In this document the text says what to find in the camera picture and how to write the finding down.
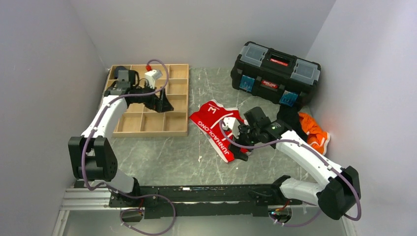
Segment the white wall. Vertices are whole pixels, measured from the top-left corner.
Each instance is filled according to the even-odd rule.
[[[51,235],[104,79],[69,1],[1,1],[0,235]]]
[[[71,0],[107,66],[233,66],[255,41],[304,57],[335,0]]]
[[[416,26],[414,0],[337,0],[307,56],[328,156],[360,174],[360,236],[416,234]]]

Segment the toolbox lid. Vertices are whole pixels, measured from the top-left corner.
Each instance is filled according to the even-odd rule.
[[[242,55],[240,60],[259,67],[262,64],[262,60],[264,59],[267,51],[268,48],[249,43],[240,51],[240,54]]]
[[[297,59],[291,79],[298,80],[308,85],[313,85],[314,81],[318,81],[320,70],[318,66],[308,61]]]

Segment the wooden compartment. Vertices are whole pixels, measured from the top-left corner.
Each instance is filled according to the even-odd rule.
[[[139,78],[145,77],[146,65],[123,65],[136,70]],[[166,74],[162,65],[151,64],[153,69],[159,69],[162,77],[155,82],[155,86],[161,88],[165,84]],[[113,132],[113,137],[155,137],[155,136],[187,136],[188,131],[188,64],[166,65],[170,73],[168,84],[165,87],[167,98],[174,107],[174,111],[157,113],[144,106],[144,104],[131,104],[127,111],[119,119]],[[111,67],[105,89],[114,80],[114,69]],[[145,80],[139,83],[144,86]]]

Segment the black toolbox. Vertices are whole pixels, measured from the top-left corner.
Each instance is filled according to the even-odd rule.
[[[311,100],[320,70],[318,63],[247,42],[230,76],[235,89],[301,108]]]

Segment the orange cloth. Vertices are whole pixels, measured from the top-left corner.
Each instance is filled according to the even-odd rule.
[[[302,130],[308,135],[307,143],[321,154],[327,151],[330,134],[323,131],[317,122],[307,113],[299,113]]]

